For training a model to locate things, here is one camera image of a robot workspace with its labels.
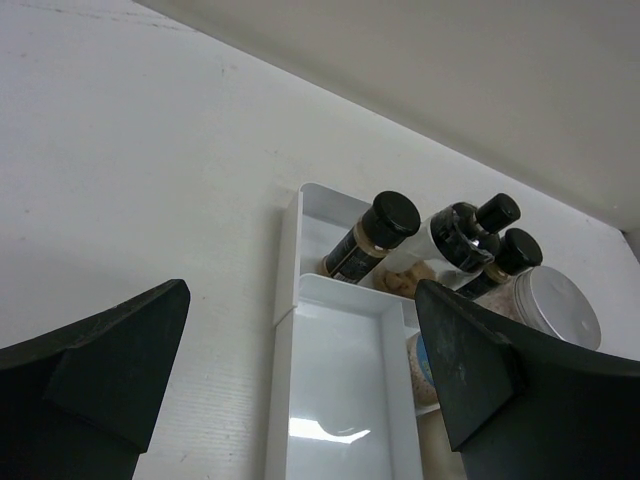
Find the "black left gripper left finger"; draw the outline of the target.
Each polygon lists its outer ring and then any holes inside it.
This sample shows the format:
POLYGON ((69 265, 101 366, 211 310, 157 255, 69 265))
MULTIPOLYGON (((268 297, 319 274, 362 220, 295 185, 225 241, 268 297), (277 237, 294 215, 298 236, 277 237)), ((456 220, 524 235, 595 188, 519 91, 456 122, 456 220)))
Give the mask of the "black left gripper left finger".
POLYGON ((4 479, 130 479, 159 416, 190 305, 172 279, 1 351, 4 479))

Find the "silver-lid blue-label jar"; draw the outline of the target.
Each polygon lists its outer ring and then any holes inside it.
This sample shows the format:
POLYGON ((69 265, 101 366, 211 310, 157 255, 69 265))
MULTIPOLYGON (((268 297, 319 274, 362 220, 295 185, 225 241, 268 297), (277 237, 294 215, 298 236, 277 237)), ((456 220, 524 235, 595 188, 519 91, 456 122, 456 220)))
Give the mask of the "silver-lid blue-label jar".
POLYGON ((601 328, 591 304, 573 281, 551 267, 509 275, 503 283, 481 274, 457 293, 554 338, 590 350, 600 347, 601 328))

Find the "small black-cap spice bottle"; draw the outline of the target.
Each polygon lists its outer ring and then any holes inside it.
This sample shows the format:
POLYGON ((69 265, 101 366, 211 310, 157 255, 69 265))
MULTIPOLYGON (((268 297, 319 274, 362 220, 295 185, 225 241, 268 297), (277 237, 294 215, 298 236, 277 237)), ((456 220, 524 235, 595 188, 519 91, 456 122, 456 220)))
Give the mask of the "small black-cap spice bottle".
POLYGON ((320 261, 318 272, 357 284, 421 226, 415 204, 396 191, 376 195, 349 232, 320 261))

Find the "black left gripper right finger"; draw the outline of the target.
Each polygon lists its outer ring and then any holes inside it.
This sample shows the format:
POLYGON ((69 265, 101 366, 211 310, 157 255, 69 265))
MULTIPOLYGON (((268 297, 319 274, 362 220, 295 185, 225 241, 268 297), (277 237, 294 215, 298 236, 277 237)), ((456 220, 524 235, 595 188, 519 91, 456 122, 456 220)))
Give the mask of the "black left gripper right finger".
POLYGON ((635 479, 639 364, 431 280, 415 304, 450 447, 470 479, 635 479))

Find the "black pump-top clear bottle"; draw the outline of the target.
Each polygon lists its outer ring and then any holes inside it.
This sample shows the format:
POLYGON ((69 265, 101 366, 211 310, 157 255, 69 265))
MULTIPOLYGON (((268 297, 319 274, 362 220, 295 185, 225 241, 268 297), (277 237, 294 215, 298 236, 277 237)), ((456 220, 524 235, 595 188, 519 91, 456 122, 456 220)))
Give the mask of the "black pump-top clear bottle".
POLYGON ((452 290, 474 279, 500 249, 500 232, 521 217, 516 201, 498 193, 477 207, 456 202, 425 220, 373 271, 376 289, 412 299, 421 280, 452 290))

